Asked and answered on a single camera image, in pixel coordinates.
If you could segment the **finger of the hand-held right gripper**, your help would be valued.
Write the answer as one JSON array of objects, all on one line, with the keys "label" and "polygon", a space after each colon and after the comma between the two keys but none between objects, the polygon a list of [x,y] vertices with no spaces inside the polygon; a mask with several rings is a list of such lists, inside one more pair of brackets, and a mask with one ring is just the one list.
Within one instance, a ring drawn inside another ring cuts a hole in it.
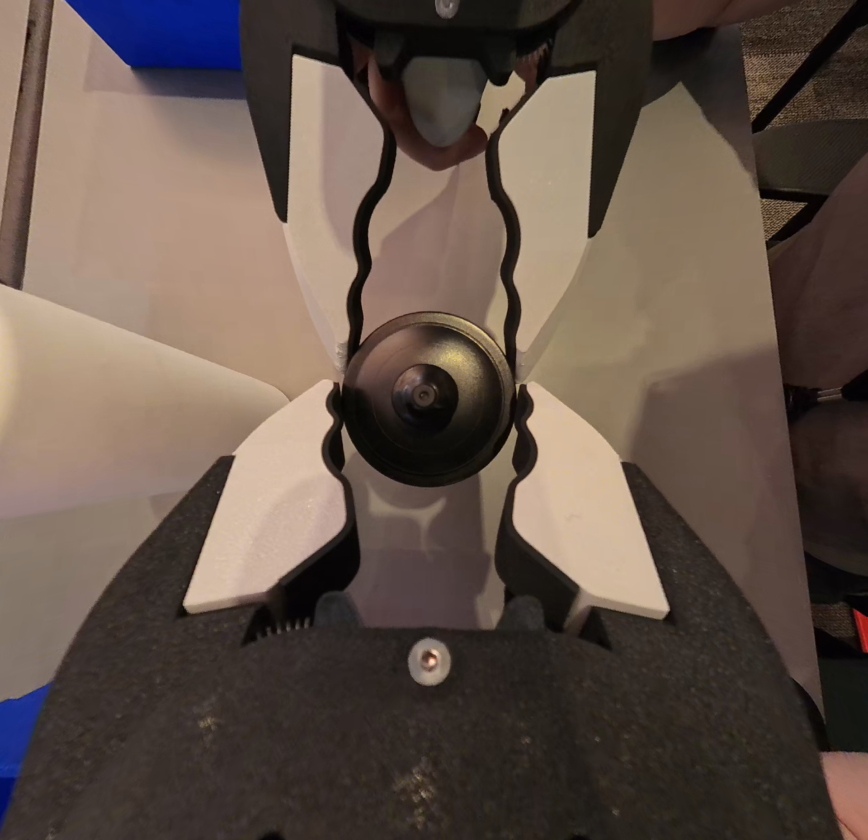
[{"label": "finger of the hand-held right gripper", "polygon": [[525,382],[548,347],[588,254],[596,72],[545,80],[511,111],[486,153],[502,214],[505,350]]},{"label": "finger of the hand-held right gripper", "polygon": [[347,297],[359,272],[353,227],[374,186],[384,130],[338,66],[292,57],[284,235],[311,321],[337,372],[348,363]]}]

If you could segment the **black bottle lid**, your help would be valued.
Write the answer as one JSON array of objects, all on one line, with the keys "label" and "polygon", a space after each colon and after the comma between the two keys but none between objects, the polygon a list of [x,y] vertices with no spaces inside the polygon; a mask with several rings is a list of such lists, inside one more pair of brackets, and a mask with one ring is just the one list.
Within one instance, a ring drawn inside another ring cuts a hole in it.
[{"label": "black bottle lid", "polygon": [[344,373],[344,425],[380,474],[443,487],[484,469],[509,436],[515,380],[497,342],[443,312],[394,318]]}]

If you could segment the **white plastic bottle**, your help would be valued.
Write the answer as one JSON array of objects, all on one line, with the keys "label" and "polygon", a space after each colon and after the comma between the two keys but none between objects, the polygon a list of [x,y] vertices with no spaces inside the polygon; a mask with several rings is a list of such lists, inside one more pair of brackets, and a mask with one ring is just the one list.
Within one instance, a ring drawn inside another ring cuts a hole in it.
[{"label": "white plastic bottle", "polygon": [[1,288],[1,515],[185,491],[288,404],[273,386]]}]

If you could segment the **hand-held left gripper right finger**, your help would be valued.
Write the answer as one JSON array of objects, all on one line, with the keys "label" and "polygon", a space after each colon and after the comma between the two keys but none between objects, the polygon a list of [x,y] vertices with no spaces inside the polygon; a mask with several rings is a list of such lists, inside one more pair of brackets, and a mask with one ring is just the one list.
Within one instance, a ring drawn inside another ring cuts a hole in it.
[{"label": "hand-held left gripper right finger", "polygon": [[540,384],[521,386],[515,478],[495,543],[495,570],[545,619],[594,609],[664,619],[670,608],[627,484],[605,438]]}]

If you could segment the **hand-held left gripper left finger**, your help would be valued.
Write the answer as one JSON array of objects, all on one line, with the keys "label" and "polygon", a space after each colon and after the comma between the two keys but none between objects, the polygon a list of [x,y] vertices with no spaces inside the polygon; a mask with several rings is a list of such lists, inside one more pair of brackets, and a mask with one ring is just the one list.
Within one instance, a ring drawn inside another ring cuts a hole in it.
[{"label": "hand-held left gripper left finger", "polygon": [[353,490],[343,475],[340,386],[321,381],[241,443],[215,509],[184,610],[197,614],[286,596],[306,617],[358,572]]}]

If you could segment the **person's left forearm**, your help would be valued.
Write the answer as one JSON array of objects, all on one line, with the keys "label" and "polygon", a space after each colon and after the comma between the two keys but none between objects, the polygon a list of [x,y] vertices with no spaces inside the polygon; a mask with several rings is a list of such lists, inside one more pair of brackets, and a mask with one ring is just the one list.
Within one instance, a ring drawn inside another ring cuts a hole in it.
[{"label": "person's left forearm", "polygon": [[867,754],[821,755],[830,802],[844,839],[867,839]]}]

